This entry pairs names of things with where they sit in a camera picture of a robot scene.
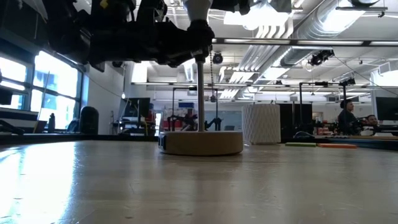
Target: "bottle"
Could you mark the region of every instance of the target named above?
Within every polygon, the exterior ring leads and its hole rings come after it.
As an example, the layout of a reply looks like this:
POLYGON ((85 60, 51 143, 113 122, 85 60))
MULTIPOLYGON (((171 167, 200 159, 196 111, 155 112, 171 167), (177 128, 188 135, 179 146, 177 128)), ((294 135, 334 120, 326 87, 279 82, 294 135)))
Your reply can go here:
POLYGON ((55 131, 55 115, 52 113, 49 119, 49 133, 54 133, 55 131))

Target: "black mechanical arm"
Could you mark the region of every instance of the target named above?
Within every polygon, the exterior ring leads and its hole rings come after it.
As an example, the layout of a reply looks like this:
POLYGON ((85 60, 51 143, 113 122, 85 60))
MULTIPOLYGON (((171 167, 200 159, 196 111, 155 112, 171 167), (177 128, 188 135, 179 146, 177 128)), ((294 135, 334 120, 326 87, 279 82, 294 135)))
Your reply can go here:
MULTIPOLYGON (((77 11, 76 0, 43 0, 53 50, 80 64, 154 60, 177 67, 201 50, 204 57, 214 32, 207 21, 191 21, 187 30, 168 18, 164 0, 142 0, 135 19, 135 0, 92 0, 91 14, 77 11)), ((250 10, 249 0, 214 0, 211 8, 250 10)))

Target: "green object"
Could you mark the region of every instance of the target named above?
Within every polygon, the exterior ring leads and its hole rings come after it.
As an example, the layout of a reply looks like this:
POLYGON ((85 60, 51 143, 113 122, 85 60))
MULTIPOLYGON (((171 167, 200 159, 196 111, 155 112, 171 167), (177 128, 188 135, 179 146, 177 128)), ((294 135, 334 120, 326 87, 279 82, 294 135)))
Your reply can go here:
POLYGON ((316 143, 308 143, 308 142, 288 142, 285 143, 285 146, 298 146, 298 147, 316 147, 316 143))

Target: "white pillar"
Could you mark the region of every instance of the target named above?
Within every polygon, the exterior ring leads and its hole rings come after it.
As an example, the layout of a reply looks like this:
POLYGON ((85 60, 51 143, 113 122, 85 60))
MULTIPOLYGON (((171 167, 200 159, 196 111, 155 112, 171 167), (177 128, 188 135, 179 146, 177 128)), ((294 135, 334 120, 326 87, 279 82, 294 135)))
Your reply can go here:
POLYGON ((280 142, 279 105, 256 104, 242 108, 243 141, 248 144, 280 142))

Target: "person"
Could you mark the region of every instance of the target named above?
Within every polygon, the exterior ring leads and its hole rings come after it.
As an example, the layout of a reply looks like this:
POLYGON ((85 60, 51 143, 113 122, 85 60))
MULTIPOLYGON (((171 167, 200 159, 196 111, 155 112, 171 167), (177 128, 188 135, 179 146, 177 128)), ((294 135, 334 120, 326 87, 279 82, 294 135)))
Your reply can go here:
POLYGON ((369 126, 377 126, 379 124, 379 121, 377 120, 376 116, 374 114, 371 114, 366 117, 366 121, 368 122, 369 126))
POLYGON ((338 124, 340 127, 340 131, 349 135, 356 135, 358 130, 354 127, 357 119, 355 118, 354 104, 351 100, 343 100, 340 103, 340 108, 343 109, 341 113, 338 115, 338 124))

